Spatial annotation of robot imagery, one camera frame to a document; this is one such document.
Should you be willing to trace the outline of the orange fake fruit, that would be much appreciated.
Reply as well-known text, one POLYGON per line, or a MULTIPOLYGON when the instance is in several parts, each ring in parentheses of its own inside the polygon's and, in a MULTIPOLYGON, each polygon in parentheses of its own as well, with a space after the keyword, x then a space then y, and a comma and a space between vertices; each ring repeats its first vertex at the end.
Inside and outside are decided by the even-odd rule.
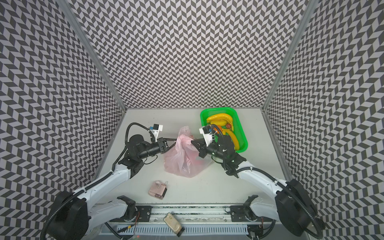
POLYGON ((222 134, 223 133, 223 129, 221 126, 216 126, 214 127, 215 131, 218 133, 218 134, 222 134))

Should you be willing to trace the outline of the pink plastic bag fruit print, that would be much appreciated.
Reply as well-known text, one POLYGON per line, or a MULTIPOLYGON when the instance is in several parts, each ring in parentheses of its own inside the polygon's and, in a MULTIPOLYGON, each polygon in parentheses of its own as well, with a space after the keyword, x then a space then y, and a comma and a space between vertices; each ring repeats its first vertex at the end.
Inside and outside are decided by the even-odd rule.
POLYGON ((192 140, 190 128, 182 127, 175 146, 164 154, 164 168, 167 173, 193 178, 213 163, 213 160, 199 156, 192 140))

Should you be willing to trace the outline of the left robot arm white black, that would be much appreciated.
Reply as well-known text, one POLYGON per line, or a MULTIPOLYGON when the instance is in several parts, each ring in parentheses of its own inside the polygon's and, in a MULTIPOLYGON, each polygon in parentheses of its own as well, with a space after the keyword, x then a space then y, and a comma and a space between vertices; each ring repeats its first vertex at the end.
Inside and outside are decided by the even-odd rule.
POLYGON ((56 240, 80 240, 93 228, 112 219, 123 216, 132 219, 134 212, 129 212, 128 208, 135 203, 128 197, 121 196, 98 207, 96 204, 117 186, 132 179, 145 165, 145 159, 171 149, 170 139, 159 137, 162 130, 163 126, 158 124, 149 128, 139 123, 129 124, 125 147, 109 172, 74 192, 62 191, 56 195, 40 239, 50 235, 56 240))

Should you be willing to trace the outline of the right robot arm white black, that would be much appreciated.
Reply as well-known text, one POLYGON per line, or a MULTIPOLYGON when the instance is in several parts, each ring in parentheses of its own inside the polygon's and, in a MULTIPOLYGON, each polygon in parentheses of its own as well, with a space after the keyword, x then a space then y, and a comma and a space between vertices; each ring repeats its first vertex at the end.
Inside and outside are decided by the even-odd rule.
POLYGON ((253 184, 274 200, 273 204, 266 205, 252 200, 249 208, 256 217, 279 221, 298 237, 304 232, 319 240, 324 237, 325 223, 318 217, 317 207, 299 181, 278 179, 256 168, 235 151, 228 136, 209 144, 204 139, 192 140, 191 143, 200 157, 210 155, 222 160, 220 164, 228 176, 253 184))

